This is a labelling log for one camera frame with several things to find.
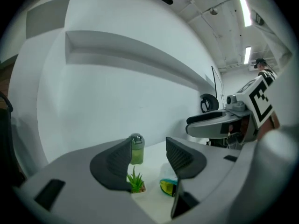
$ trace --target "white ceiling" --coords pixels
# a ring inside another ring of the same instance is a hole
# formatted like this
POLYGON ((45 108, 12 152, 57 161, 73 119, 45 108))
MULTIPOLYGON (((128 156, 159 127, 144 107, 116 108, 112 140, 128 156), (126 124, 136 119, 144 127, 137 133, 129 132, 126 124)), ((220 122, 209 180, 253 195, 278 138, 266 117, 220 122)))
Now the white ceiling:
POLYGON ((169 6, 198 34, 220 72, 248 66, 243 64, 247 46, 252 47, 249 65, 254 65, 255 59, 263 57, 274 69, 278 68, 261 33, 254 26, 244 26, 239 0, 173 1, 170 6, 159 2, 162 6, 169 6), (209 10, 213 7, 218 10, 217 15, 210 14, 209 10))

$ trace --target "white table surface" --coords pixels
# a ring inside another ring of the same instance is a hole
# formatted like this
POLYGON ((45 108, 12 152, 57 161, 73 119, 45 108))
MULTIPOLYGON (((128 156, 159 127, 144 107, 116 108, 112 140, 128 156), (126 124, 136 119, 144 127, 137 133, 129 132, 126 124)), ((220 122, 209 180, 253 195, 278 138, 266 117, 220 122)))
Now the white table surface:
POLYGON ((144 149, 142 164, 129 164, 128 173, 142 174, 145 182, 146 193, 140 196, 132 195, 135 202, 157 223, 171 220, 170 213, 174 197, 168 196, 160 188, 160 170, 164 163, 169 163, 166 157, 166 142, 161 142, 144 149))

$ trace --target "ceiling light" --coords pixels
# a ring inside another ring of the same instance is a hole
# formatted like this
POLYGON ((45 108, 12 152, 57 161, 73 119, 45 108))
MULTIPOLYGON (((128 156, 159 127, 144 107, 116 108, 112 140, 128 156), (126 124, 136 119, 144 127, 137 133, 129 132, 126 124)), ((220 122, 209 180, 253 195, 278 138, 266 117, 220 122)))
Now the ceiling light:
POLYGON ((247 2, 246 2, 246 0, 240 0, 240 3, 241 3, 242 11, 243 11, 245 26, 246 27, 251 26, 250 11, 247 6, 247 2))
POLYGON ((246 47, 244 64, 248 64, 250 58, 250 52, 251 52, 251 47, 246 47))

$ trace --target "green plant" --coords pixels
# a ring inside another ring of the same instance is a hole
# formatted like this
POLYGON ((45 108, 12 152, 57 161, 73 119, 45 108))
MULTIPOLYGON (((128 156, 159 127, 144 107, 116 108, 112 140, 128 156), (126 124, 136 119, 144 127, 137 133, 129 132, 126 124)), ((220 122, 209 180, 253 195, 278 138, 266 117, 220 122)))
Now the green plant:
POLYGON ((131 175, 127 174, 127 177, 132 187, 131 192, 132 193, 140 192, 140 188, 143 186, 144 181, 142 181, 141 179, 142 175, 140 176, 140 173, 137 176, 135 175, 135 166, 133 168, 133 174, 131 175))

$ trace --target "glass jar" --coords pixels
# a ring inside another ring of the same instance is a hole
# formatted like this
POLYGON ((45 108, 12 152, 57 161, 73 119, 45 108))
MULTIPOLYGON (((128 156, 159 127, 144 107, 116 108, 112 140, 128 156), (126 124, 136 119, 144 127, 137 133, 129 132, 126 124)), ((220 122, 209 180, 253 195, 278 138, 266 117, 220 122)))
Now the glass jar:
POLYGON ((139 133, 130 135, 132 144, 132 160, 131 164, 142 164, 144 154, 144 138, 139 133))

